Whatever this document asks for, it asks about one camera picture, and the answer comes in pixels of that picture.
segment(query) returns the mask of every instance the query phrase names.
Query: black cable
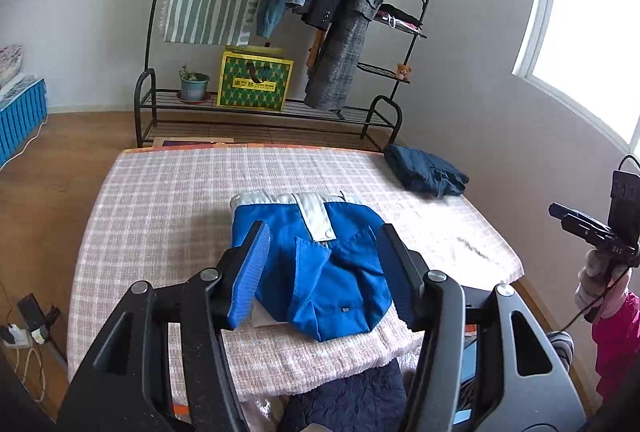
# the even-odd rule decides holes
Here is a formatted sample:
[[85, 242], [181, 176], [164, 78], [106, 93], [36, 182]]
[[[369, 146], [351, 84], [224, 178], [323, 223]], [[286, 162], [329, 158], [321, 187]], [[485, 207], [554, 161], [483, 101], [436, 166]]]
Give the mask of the black cable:
[[625, 165], [626, 160], [628, 160], [630, 158], [634, 162], [636, 162], [636, 165], [638, 165], [638, 168], [640, 168], [640, 161], [638, 161], [633, 154], [627, 154], [624, 158], [622, 158], [622, 161], [620, 162], [620, 165], [618, 165], [618, 170], [622, 169], [622, 166]]
[[9, 316], [11, 315], [11, 311], [14, 310], [14, 307], [11, 305], [11, 302], [9, 301], [9, 295], [7, 295], [6, 288], [4, 287], [4, 284], [2, 283], [2, 281], [0, 281], [0, 286], [2, 286], [2, 293], [4, 293], [4, 299], [6, 300], [6, 304], [7, 304], [7, 306], [9, 306], [9, 311], [6, 314], [6, 317], [4, 317], [4, 320], [6, 321], [6, 324], [8, 326], [9, 325]]
[[53, 339], [53, 336], [49, 333], [49, 343], [51, 344], [51, 346], [53, 348], [55, 348], [55, 350], [58, 352], [58, 354], [60, 354], [60, 356], [62, 356], [62, 359], [65, 361], [65, 364], [68, 363], [67, 359], [66, 359], [66, 354], [64, 352], [62, 352], [62, 349], [60, 349], [60, 346], [58, 345], [58, 343]]
[[566, 331], [567, 329], [569, 329], [569, 327], [571, 327], [571, 325], [572, 325], [572, 324], [573, 324], [573, 323], [574, 323], [578, 318], [580, 318], [580, 316], [581, 316], [583, 313], [585, 313], [586, 311], [590, 310], [596, 302], [599, 302], [600, 300], [602, 300], [603, 298], [605, 298], [605, 297], [609, 294], [609, 292], [610, 292], [614, 287], [616, 287], [616, 284], [617, 284], [618, 282], [620, 282], [620, 280], [622, 280], [622, 278], [626, 275], [626, 272], [627, 272], [627, 271], [629, 271], [629, 269], [630, 269], [630, 268], [626, 268], [626, 269], [625, 269], [625, 271], [622, 273], [622, 275], [620, 275], [620, 276], [616, 279], [616, 281], [611, 285], [611, 287], [606, 288], [606, 289], [605, 289], [605, 290], [604, 290], [600, 295], [598, 295], [598, 297], [597, 297], [593, 302], [591, 302], [590, 304], [588, 304], [588, 305], [587, 305], [587, 307], [585, 307], [585, 308], [584, 308], [584, 309], [582, 309], [580, 312], [578, 312], [578, 314], [577, 314], [575, 317], [573, 317], [573, 318], [571, 319], [571, 322], [569, 322], [566, 326], [564, 326], [560, 331], [562, 332], [562, 331]]

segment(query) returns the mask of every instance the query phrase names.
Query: teddy bear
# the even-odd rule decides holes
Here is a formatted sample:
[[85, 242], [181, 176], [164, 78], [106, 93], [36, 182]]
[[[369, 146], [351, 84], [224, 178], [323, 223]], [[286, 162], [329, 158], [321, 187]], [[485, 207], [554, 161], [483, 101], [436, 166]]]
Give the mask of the teddy bear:
[[405, 64], [398, 64], [398, 70], [396, 70], [396, 78], [398, 80], [409, 80], [409, 73], [412, 72], [411, 67], [406, 66]]

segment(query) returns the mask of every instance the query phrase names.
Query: power strip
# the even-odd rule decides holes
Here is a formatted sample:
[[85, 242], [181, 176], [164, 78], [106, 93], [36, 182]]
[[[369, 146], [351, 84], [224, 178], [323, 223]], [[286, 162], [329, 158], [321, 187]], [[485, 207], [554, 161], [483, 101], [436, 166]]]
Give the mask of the power strip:
[[2, 341], [4, 347], [8, 349], [30, 349], [33, 346], [33, 340], [31, 334], [26, 329], [20, 329], [17, 325], [11, 324], [9, 332], [14, 336], [15, 343], [10, 344], [5, 340]]

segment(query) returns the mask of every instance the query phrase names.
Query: lower shelf rack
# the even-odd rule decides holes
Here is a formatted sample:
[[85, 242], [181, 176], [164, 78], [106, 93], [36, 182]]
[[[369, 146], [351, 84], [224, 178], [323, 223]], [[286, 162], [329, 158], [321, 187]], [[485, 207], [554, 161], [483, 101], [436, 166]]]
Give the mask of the lower shelf rack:
[[[142, 127], [139, 116], [136, 117], [136, 135], [138, 137], [138, 146], [141, 147], [145, 143], [152, 143], [155, 136], [159, 136], [162, 133], [161, 126], [163, 124], [171, 124], [175, 127], [176, 123], [194, 124], [204, 123], [207, 125], [242, 125], [244, 127], [270, 127], [274, 129], [299, 129], [303, 131], [318, 131], [324, 133], [339, 133], [343, 135], [358, 135], [360, 138], [368, 138], [376, 148], [382, 150], [383, 146], [378, 145], [366, 132], [366, 128], [382, 127], [392, 130], [392, 139], [395, 139], [395, 135], [398, 134], [401, 119], [396, 120], [395, 123], [390, 122], [384, 115], [375, 108], [375, 105], [369, 109], [345, 106], [338, 111], [320, 111], [308, 107], [302, 100], [286, 100], [282, 111], [271, 111], [269, 109], [259, 108], [221, 108], [217, 107], [217, 93], [210, 94], [210, 98], [206, 102], [200, 104], [186, 104], [178, 99], [178, 90], [175, 89], [156, 89], [155, 95], [152, 91], [153, 88], [147, 90], [140, 96], [139, 111], [150, 110], [152, 112], [151, 121], [146, 127]], [[178, 113], [185, 111], [199, 111], [210, 113], [226, 113], [233, 115], [259, 115], [265, 117], [264, 123], [255, 121], [255, 118], [251, 121], [244, 121], [239, 119], [238, 122], [215, 120], [179, 120], [175, 117]], [[172, 113], [171, 119], [165, 119], [160, 117], [160, 113]], [[295, 127], [292, 125], [278, 125], [277, 118], [297, 119], [297, 120], [320, 120], [322, 122], [337, 122], [342, 124], [336, 125], [334, 128], [327, 129], [314, 129], [306, 126]]]

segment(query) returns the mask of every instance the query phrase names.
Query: folded navy cloth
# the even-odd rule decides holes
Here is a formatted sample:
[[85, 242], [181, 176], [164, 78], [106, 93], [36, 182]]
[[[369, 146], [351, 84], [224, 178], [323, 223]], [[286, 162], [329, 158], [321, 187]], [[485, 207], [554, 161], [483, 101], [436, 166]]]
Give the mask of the folded navy cloth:
[[393, 359], [292, 396], [276, 432], [301, 432], [312, 423], [332, 432], [396, 432], [405, 405], [402, 374]]
[[387, 165], [407, 190], [436, 197], [465, 191], [468, 176], [435, 154], [400, 145], [388, 145], [384, 152]]

